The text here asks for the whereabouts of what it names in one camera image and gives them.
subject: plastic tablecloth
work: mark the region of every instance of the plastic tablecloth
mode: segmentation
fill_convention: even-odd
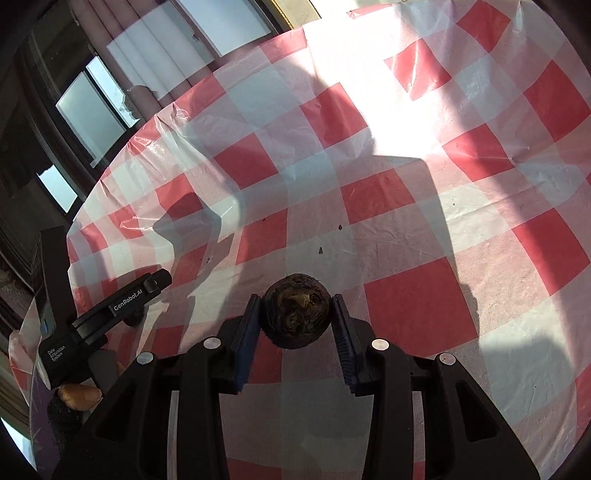
[[[109,334],[126,365],[312,275],[408,353],[456,355],[548,478],[591,417],[590,101],[530,2],[307,24],[204,79],[116,157],[68,234],[77,308],[173,273],[139,328]],[[35,322],[31,309],[10,346],[26,397]],[[349,394],[330,330],[295,351],[261,335],[221,408],[233,480],[361,477],[372,399]]]

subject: fingernail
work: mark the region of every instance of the fingernail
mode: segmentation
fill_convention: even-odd
[[[103,392],[98,388],[89,387],[84,391],[84,399],[86,401],[98,402],[103,397]]]

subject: tablecloth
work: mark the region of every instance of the tablecloth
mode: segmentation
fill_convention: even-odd
[[[115,158],[68,234],[77,308],[172,272],[138,329],[109,334],[126,365],[312,275],[408,353],[456,355],[548,478],[591,417],[590,102],[573,47],[528,1],[307,24],[214,72]],[[31,309],[10,346],[25,396],[37,341]],[[232,479],[359,479],[371,403],[345,387],[330,330],[295,351],[262,335],[244,391],[221,398]]]

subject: checkered tablecloth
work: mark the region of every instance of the checkered tablecloth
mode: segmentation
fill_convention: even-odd
[[[548,478],[591,418],[590,102],[573,47],[527,1],[307,24],[117,156],[69,232],[79,311],[173,273],[139,329],[109,335],[128,364],[186,351],[250,294],[312,275],[408,353],[453,352]],[[33,311],[11,339],[25,396]],[[371,402],[348,393],[331,331],[296,351],[261,336],[249,384],[221,400],[232,480],[358,480]]]

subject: round metal pin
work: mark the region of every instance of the round metal pin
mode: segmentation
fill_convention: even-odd
[[[203,342],[203,346],[207,349],[207,350],[215,350],[216,348],[219,348],[219,346],[222,344],[222,341],[217,338],[217,337],[210,337],[205,339],[205,341]]]
[[[439,355],[439,360],[441,360],[442,364],[445,365],[453,365],[454,363],[456,363],[456,357],[447,352]]]
[[[371,342],[371,346],[375,350],[388,350],[390,344],[387,340],[383,340],[381,338],[376,338],[373,342]]]
[[[154,360],[154,356],[151,352],[141,352],[136,360],[140,365],[147,365]]]

